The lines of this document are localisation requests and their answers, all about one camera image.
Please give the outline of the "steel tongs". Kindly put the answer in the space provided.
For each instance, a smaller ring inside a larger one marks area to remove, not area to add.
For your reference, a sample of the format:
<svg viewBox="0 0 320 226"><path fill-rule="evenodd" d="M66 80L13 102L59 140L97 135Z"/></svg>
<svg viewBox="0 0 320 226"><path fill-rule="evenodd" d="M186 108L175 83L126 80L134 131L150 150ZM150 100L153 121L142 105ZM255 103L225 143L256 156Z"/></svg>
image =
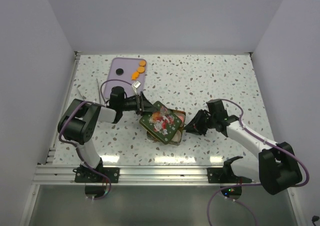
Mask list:
<svg viewBox="0 0 320 226"><path fill-rule="evenodd" d="M97 85L97 92L98 92L98 101L99 101L99 104L103 105L104 107L106 107L106 101L105 101L105 98L103 97L102 95L102 92L101 92L101 87L100 87L100 82L98 80L98 78L95 79L96 81L96 85ZM83 101L87 101L86 97L82 95L82 93L80 92L80 90L78 88L76 88L76 91L77 93L79 94L79 96L81 97L81 99Z"/></svg>

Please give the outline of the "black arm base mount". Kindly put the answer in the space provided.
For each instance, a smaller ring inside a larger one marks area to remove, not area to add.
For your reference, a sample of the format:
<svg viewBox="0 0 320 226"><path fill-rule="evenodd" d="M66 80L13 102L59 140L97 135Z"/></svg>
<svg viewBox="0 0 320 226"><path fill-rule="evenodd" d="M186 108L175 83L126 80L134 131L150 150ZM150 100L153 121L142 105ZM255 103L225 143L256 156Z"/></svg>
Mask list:
<svg viewBox="0 0 320 226"><path fill-rule="evenodd" d="M102 161L93 171L83 165L74 168L74 181L76 183L118 183L120 176L119 167L104 167Z"/></svg>

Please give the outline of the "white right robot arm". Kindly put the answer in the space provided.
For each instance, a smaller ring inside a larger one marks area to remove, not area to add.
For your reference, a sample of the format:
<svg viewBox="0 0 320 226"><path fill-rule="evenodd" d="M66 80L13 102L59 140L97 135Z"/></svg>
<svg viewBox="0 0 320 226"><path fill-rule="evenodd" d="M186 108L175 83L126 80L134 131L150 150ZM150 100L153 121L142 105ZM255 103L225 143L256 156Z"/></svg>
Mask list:
<svg viewBox="0 0 320 226"><path fill-rule="evenodd" d="M278 143L267 139L247 127L240 115L229 115L224 107L224 99L214 99L207 103L207 110L199 110L185 126L185 131L194 135L206 135L209 129L223 134L248 150L256 161L241 163L241 156L224 161L220 171L207 169L208 181L213 183L253 182L261 184L271 195L289 187L300 187L308 183L310 176L302 175L305 166L295 156L287 142Z"/></svg>

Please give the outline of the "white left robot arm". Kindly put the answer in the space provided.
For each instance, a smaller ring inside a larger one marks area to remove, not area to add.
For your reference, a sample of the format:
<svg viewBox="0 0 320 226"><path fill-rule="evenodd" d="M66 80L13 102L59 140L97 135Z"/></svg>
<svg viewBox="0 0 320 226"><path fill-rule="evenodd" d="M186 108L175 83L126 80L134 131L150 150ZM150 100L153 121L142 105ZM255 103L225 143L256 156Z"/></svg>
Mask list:
<svg viewBox="0 0 320 226"><path fill-rule="evenodd" d="M102 159L92 141L97 122L117 124L124 111L144 115L157 111L157 108L142 92L128 97L123 87L116 86L105 106L74 99L58 123L59 141L75 147L82 166L87 168L86 176L92 182L99 182L104 176L100 167Z"/></svg>

